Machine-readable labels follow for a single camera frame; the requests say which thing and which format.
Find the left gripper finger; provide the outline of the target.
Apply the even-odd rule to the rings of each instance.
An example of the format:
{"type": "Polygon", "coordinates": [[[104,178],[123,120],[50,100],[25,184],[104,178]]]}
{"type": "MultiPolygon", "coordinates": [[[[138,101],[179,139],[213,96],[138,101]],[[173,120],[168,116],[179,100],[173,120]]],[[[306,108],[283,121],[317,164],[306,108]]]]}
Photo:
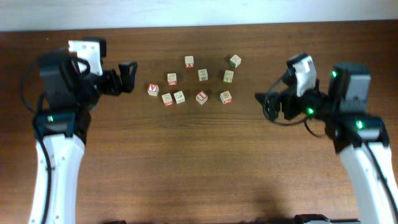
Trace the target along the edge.
{"type": "Polygon", "coordinates": [[[122,82],[134,82],[137,72],[137,61],[124,62],[118,65],[122,82]]]}
{"type": "Polygon", "coordinates": [[[127,79],[121,81],[120,92],[121,93],[131,93],[134,89],[134,80],[127,79]]]}

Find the red bottom picture block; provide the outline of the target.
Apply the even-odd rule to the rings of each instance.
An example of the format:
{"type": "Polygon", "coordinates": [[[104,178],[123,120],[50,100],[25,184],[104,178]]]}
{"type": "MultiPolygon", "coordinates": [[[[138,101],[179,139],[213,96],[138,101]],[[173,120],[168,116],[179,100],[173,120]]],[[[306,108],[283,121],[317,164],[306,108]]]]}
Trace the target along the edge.
{"type": "Polygon", "coordinates": [[[220,99],[221,99],[222,104],[224,104],[224,105],[231,103],[233,100],[231,93],[229,91],[224,91],[224,92],[220,93],[220,99]]]}

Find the red letter I block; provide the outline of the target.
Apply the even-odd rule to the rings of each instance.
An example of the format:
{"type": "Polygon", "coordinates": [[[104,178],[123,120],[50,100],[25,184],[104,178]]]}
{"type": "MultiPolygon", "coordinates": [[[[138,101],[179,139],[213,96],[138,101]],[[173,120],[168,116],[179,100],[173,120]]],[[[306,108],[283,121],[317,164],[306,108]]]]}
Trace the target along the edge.
{"type": "Polygon", "coordinates": [[[196,94],[196,101],[203,105],[208,101],[208,95],[204,91],[200,91],[199,93],[196,94]]]}

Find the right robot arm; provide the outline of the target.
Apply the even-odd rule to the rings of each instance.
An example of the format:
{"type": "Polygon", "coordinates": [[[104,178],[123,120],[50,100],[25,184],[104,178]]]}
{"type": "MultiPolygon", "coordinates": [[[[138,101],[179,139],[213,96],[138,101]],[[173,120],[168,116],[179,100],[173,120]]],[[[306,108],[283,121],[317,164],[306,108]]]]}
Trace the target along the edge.
{"type": "Polygon", "coordinates": [[[290,120],[324,122],[325,134],[333,141],[354,189],[362,223],[397,223],[397,184],[392,168],[389,136],[383,120],[367,113],[371,74],[367,66],[353,62],[334,64],[327,93],[314,86],[297,96],[298,85],[276,92],[256,93],[266,119],[276,122],[279,112],[290,120]]]}

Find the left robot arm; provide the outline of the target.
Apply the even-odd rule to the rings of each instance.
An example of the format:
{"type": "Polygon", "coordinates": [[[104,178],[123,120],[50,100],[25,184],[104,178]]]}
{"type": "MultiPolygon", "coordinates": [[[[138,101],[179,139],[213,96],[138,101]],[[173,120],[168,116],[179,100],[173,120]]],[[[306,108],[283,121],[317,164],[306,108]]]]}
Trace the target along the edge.
{"type": "Polygon", "coordinates": [[[45,91],[32,120],[37,175],[29,223],[75,223],[90,111],[101,95],[133,91],[137,62],[121,63],[118,72],[105,70],[101,75],[87,60],[70,54],[49,53],[38,63],[45,91]]]}

